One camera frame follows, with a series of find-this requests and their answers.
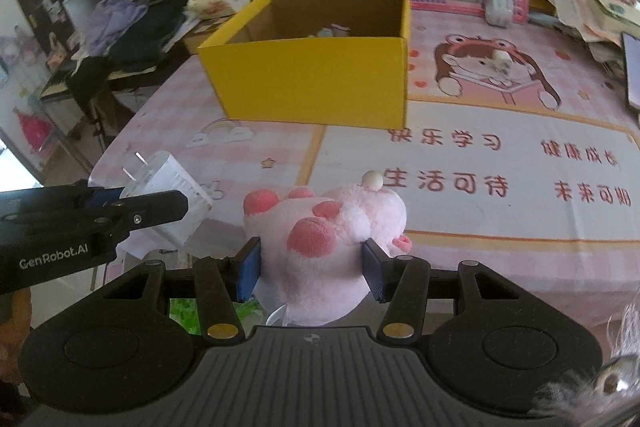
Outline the white power adapter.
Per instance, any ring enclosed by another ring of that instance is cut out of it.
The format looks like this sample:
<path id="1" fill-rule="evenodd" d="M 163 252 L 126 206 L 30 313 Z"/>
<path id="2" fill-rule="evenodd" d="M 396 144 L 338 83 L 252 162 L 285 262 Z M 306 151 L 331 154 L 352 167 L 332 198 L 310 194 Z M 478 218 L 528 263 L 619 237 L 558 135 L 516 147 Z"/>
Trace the white power adapter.
<path id="1" fill-rule="evenodd" d="M 142 223 L 177 247 L 186 246 L 214 205 L 204 188 L 167 150 L 159 150 L 143 163 L 120 198 L 148 202 Z"/>

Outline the pink plush toy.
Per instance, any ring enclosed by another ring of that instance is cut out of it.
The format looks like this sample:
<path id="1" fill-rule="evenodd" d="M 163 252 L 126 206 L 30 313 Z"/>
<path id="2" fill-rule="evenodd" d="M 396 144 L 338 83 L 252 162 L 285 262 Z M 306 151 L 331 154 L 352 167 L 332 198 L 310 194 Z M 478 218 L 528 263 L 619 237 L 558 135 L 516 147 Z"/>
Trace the pink plush toy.
<path id="1" fill-rule="evenodd" d="M 285 307 L 297 326 L 339 320 L 366 298 L 365 241 L 390 258 L 412 247 L 406 205 L 376 171 L 322 195 L 306 186 L 282 194 L 262 188 L 245 196 L 243 213 L 246 236 L 260 239 L 255 298 L 269 313 Z"/>

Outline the white tape roll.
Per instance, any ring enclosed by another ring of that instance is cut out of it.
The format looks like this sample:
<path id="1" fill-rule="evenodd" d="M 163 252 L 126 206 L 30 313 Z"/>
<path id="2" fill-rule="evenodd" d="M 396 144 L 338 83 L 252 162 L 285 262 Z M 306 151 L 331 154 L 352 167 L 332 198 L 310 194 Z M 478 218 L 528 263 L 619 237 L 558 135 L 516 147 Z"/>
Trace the white tape roll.
<path id="1" fill-rule="evenodd" d="M 513 0 L 484 0 L 484 19 L 490 26 L 506 28 L 514 21 Z"/>

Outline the small white red box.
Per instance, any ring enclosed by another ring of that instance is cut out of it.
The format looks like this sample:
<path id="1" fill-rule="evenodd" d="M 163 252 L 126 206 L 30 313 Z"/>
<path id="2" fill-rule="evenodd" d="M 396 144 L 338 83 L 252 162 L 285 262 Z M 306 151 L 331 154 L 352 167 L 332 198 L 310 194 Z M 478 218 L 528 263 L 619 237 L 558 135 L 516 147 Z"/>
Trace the small white red box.
<path id="1" fill-rule="evenodd" d="M 499 75 L 509 78 L 514 71 L 515 63 L 508 51 L 495 49 L 491 55 L 491 66 Z"/>

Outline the grey toy car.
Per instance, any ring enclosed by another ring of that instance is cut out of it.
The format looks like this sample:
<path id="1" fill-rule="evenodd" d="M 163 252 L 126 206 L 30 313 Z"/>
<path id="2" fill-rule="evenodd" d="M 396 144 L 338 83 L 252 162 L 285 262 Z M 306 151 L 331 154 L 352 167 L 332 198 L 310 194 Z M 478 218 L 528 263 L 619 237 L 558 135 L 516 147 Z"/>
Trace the grey toy car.
<path id="1" fill-rule="evenodd" d="M 337 24 L 331 24 L 330 26 L 322 27 L 314 35 L 318 38 L 331 38 L 331 37 L 348 37 L 350 34 L 350 28 Z"/>

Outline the pink cartoon tablecloth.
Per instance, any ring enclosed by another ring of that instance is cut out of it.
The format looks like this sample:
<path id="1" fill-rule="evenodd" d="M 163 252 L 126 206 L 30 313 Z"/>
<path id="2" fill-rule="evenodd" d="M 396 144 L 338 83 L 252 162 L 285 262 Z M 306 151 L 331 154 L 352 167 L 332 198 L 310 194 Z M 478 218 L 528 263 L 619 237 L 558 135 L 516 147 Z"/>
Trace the pink cartoon tablecloth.
<path id="1" fill-rule="evenodd" d="M 528 55 L 560 106 L 446 95 L 435 54 L 452 39 Z M 91 181 L 125 184 L 159 150 L 213 197 L 216 239 L 241 238 L 242 202 L 256 188 L 323 192 L 375 170 L 407 205 L 414 252 L 435 267 L 476 259 L 588 324 L 620 311 L 639 286 L 638 121 L 624 88 L 555 30 L 417 12 L 408 116 L 397 130 L 227 118 L 191 58 L 120 132 Z"/>

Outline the pile of dark clothes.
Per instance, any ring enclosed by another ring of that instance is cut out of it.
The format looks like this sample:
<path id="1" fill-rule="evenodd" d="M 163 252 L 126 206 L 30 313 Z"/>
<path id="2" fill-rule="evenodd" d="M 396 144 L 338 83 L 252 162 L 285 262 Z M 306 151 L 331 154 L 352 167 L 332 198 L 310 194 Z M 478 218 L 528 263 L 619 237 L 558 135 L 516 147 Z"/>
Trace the pile of dark clothes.
<path id="1" fill-rule="evenodd" d="M 85 113 L 112 72 L 139 72 L 163 61 L 166 46 L 186 21 L 188 1 L 101 0 L 96 5 L 66 79 Z"/>

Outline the yellow cardboard box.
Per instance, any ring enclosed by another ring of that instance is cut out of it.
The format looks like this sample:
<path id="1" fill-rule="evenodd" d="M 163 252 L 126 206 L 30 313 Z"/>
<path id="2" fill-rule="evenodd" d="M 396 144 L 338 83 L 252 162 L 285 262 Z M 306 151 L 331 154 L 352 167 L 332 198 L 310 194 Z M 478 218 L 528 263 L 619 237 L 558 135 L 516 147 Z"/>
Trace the yellow cardboard box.
<path id="1" fill-rule="evenodd" d="M 318 38 L 322 27 L 348 37 Z M 253 0 L 198 47 L 232 119 L 405 126 L 410 0 Z"/>

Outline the black smartphone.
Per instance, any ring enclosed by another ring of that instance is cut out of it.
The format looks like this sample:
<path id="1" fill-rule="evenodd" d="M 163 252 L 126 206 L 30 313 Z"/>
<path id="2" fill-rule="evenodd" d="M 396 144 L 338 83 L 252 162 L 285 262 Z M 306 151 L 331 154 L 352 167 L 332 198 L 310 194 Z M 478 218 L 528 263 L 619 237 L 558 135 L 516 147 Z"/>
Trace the black smartphone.
<path id="1" fill-rule="evenodd" d="M 640 110 L 640 40 L 622 33 L 626 70 L 627 103 L 636 112 Z"/>

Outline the pile of papers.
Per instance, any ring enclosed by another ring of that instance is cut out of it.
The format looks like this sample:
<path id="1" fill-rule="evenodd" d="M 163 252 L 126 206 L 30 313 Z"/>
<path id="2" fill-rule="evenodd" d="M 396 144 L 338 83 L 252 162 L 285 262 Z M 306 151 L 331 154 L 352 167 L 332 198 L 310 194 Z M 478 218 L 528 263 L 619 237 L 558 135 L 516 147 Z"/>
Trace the pile of papers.
<path id="1" fill-rule="evenodd" d="M 609 42 L 623 47 L 623 34 L 639 38 L 639 10 L 618 0 L 551 0 L 560 23 L 573 28 L 585 43 Z"/>

